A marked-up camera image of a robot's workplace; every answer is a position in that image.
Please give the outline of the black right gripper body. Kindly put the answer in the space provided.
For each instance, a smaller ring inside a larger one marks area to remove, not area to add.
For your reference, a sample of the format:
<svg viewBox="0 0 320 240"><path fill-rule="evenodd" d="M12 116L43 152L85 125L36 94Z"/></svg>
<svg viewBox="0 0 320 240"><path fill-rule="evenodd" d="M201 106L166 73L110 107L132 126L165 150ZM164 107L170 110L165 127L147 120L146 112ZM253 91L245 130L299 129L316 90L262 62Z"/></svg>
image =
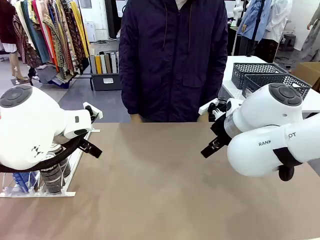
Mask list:
<svg viewBox="0 0 320 240"><path fill-rule="evenodd" d="M224 122L226 117L219 117L211 126L211 130L216 135L216 138L212 141L214 147L228 146L232 138L227 134Z"/></svg>

